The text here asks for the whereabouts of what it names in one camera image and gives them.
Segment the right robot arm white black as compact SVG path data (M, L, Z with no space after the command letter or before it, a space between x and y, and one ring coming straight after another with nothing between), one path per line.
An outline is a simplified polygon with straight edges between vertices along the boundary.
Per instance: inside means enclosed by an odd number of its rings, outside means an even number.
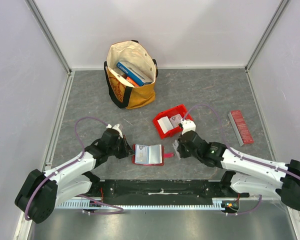
M182 134L173 146L180 159L193 157L207 167L224 169L219 184L223 196L277 198L300 211L300 161L275 162L251 156L219 142L206 142L193 130Z

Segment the red leather card holder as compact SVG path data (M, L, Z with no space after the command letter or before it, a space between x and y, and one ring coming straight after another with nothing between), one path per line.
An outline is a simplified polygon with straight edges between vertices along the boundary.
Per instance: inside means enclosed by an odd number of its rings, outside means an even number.
M132 156L132 163L140 166L163 166L165 159L172 158L175 154L173 152L165 153L164 146L161 144L157 145L148 145L148 164L136 164L135 163L135 154Z

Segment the red plastic bin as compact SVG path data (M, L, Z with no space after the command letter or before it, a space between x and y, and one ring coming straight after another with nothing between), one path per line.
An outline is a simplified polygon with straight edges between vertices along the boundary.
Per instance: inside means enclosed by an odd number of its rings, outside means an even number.
M158 113L152 122L161 139L173 137L177 133L183 135L188 131L196 130L194 120L184 104Z

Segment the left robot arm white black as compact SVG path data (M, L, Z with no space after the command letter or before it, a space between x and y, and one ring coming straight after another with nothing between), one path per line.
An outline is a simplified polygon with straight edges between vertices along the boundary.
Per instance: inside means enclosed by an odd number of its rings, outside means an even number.
M101 138L93 141L71 160L47 171L32 170L19 190L14 204L27 221L45 221L55 207L73 197L100 191L99 177L92 170L109 157L123 159L134 155L126 136L118 129L108 128Z

